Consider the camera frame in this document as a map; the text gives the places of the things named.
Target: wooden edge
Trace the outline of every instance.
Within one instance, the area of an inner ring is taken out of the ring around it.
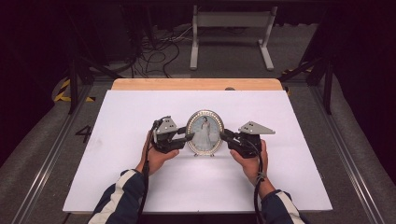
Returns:
[[[282,91],[276,78],[119,78],[113,91]]]

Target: gray floor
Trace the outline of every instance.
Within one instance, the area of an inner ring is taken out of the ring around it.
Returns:
[[[294,68],[301,59],[304,50],[315,32],[316,26],[275,27],[268,45],[275,71],[268,72],[262,60],[257,39],[262,35],[258,29],[233,30],[242,34],[230,33],[230,30],[217,29],[201,32],[198,70],[191,71],[191,42],[178,42],[178,57],[166,66],[172,77],[279,77],[281,72]],[[163,50],[166,60],[177,54],[177,49],[170,46]],[[156,54],[152,61],[160,61],[162,55]],[[163,63],[150,63],[148,70],[161,70]],[[161,72],[148,73],[150,77],[163,77]],[[122,73],[130,77],[132,71]],[[395,223],[396,188],[378,162],[359,124],[345,101],[336,79],[332,87],[332,115],[322,113],[315,92],[322,88],[307,87],[299,75],[292,82],[285,83],[290,88],[290,102],[300,122],[307,144],[311,150],[318,170],[323,176],[324,186],[329,194],[333,210],[320,213],[305,213],[312,223]],[[111,81],[98,77],[89,88],[89,96],[96,97],[93,103],[84,103],[76,119],[70,126],[64,143],[60,145],[59,155],[47,176],[36,176],[54,143],[59,142],[58,134],[70,119],[67,112],[68,102],[57,102],[55,107],[37,123],[32,131],[22,140],[0,169],[0,223],[12,223],[25,196],[35,179],[43,179],[44,188],[32,200],[32,209],[22,216],[18,213],[19,223],[85,223],[89,216],[70,215],[62,211],[69,186],[78,168],[86,144],[84,136],[75,135],[86,125],[94,126],[106,90],[111,88]],[[54,95],[63,81],[54,87]],[[361,178],[378,208],[383,220],[372,221],[367,216],[367,208],[356,191],[353,175],[346,168],[339,139],[334,137],[327,120],[333,120],[353,159]],[[201,216],[149,216],[148,223],[252,223],[253,215],[201,215]]]

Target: silver frame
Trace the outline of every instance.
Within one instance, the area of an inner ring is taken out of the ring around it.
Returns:
[[[186,134],[192,133],[192,127],[195,124],[197,120],[199,120],[202,117],[209,117],[213,119],[216,124],[218,125],[219,133],[224,132],[224,124],[218,114],[211,110],[199,110],[195,112],[189,119],[186,125]],[[222,140],[219,138],[218,142],[212,147],[210,150],[201,150],[198,149],[191,141],[187,143],[191,150],[195,152],[195,156],[214,156],[215,152],[219,149],[221,146]]]

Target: hand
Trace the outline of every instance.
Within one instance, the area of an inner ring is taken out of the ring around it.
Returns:
[[[142,171],[143,171],[143,166],[145,164],[146,149],[147,149],[147,145],[148,145],[148,166],[149,166],[148,175],[152,175],[163,166],[165,161],[173,159],[175,156],[177,156],[178,149],[172,150],[166,154],[161,153],[161,152],[155,150],[154,146],[150,142],[149,137],[150,137],[150,132],[148,132],[146,143],[143,146],[142,157],[140,159],[140,162],[139,162],[139,164],[137,164],[135,169],[138,172],[143,173]]]
[[[256,185],[257,173],[259,172],[259,158],[248,158],[244,159],[239,153],[233,149],[230,150],[233,159],[236,160],[239,164],[241,164],[242,169],[244,170],[247,179],[250,181],[252,185]],[[262,140],[262,171],[267,174],[268,169],[268,154],[267,154],[267,145],[265,141]]]

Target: white stripe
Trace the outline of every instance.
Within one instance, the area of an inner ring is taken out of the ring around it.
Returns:
[[[120,179],[116,183],[116,189],[114,193],[110,196],[110,202],[108,202],[105,207],[102,209],[100,213],[96,213],[90,220],[89,224],[101,224],[106,223],[108,218],[117,208],[117,205],[120,202],[120,199],[124,193],[123,186],[125,185],[126,181],[128,181],[133,175],[135,171],[130,170],[127,171],[124,175],[120,177]]]
[[[285,205],[286,210],[288,211],[293,223],[296,223],[296,224],[304,223],[300,218],[300,214],[299,214],[297,208],[291,202],[291,199],[288,197],[288,195],[286,195],[285,192],[283,192],[283,191],[280,191],[276,195],[277,195],[277,197],[279,197],[279,199]]]

